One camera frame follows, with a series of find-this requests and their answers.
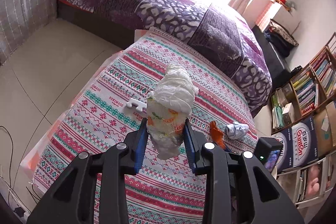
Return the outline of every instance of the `purple bedspread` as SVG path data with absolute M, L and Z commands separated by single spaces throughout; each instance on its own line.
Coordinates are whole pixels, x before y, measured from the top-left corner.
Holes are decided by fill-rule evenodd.
M 250 110 L 272 89 L 263 52 L 246 21 L 231 7 L 205 0 L 62 0 L 129 29 L 155 26 L 183 41 L 241 89 Z

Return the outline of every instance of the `floor tile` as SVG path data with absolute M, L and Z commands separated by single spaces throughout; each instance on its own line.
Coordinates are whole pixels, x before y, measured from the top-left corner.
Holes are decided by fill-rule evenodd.
M 23 152 L 43 115 L 21 87 L 8 61 L 0 67 L 0 91 L 0 125 L 9 131 L 14 144 L 11 166 L 13 184 Z M 11 139 L 2 128 L 0 138 L 0 164 L 3 177 L 9 183 Z
M 270 137 L 272 134 L 272 111 L 268 105 L 264 106 L 253 118 L 258 137 Z
M 37 144 L 37 142 L 40 140 L 40 138 L 47 132 L 49 127 L 51 126 L 50 122 L 47 121 L 46 118 L 43 118 L 41 123 L 39 124 L 38 128 L 36 129 L 33 137 L 31 138 L 27 150 L 24 154 L 26 156 L 29 151 Z M 24 203 L 24 205 L 29 209 L 32 210 L 36 203 L 34 202 L 34 199 L 31 197 L 29 191 L 26 189 L 26 187 L 29 188 L 29 190 L 36 195 L 32 191 L 32 184 L 31 184 L 32 178 L 29 178 L 23 169 L 19 167 L 17 176 L 16 176 L 16 181 L 14 184 L 14 191 L 16 194 L 20 197 L 21 201 Z M 42 193 L 37 189 L 37 187 L 34 187 L 34 190 L 38 194 L 38 196 L 41 196 Z
M 36 31 L 9 58 L 21 85 L 46 114 L 66 86 L 110 43 L 57 19 Z
M 119 47 L 111 45 L 108 49 L 97 56 L 57 98 L 45 116 L 48 121 L 51 123 L 55 122 L 56 119 L 70 107 L 72 100 L 82 90 L 92 75 L 102 65 L 102 63 L 104 63 L 107 58 L 111 57 L 114 53 L 120 50 L 121 49 Z

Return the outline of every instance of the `wall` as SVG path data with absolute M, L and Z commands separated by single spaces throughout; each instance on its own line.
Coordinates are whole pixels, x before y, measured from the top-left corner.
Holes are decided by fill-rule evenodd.
M 293 33 L 299 46 L 286 59 L 291 69 L 304 67 L 336 31 L 336 0 L 292 0 L 297 5 L 301 23 Z M 253 0 L 243 17 L 252 28 L 268 0 Z

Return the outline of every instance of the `patchwork bedspread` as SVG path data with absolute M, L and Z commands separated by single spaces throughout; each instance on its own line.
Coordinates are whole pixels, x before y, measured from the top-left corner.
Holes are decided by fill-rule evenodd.
M 135 29 L 154 26 L 206 57 L 243 92 L 250 110 L 264 104 L 272 81 L 246 21 L 209 0 L 60 0 Z
M 33 183 L 46 191 L 81 151 L 101 153 L 128 132 L 137 130 L 143 114 L 127 108 L 130 98 L 146 101 L 162 79 L 166 66 L 178 63 L 199 88 L 192 115 L 192 127 L 208 140 L 209 123 L 225 125 L 238 121 L 249 125 L 243 140 L 224 141 L 233 151 L 253 151 L 257 136 L 248 104 L 240 89 L 206 58 L 167 33 L 152 28 L 140 40 L 120 53 L 83 91 L 44 150 Z M 156 158 L 148 140 L 142 169 L 125 176 L 130 223 L 201 223 L 206 187 L 205 176 L 194 176 L 184 144 L 181 154 L 166 161 Z M 98 223 L 100 177 L 95 196 L 94 221 Z

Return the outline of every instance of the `crumpled light blue cloth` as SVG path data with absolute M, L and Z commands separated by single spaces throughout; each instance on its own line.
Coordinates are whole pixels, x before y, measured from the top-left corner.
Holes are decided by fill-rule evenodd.
M 244 123 L 233 122 L 226 126 L 225 133 L 230 139 L 239 140 L 246 135 L 248 130 L 248 125 Z

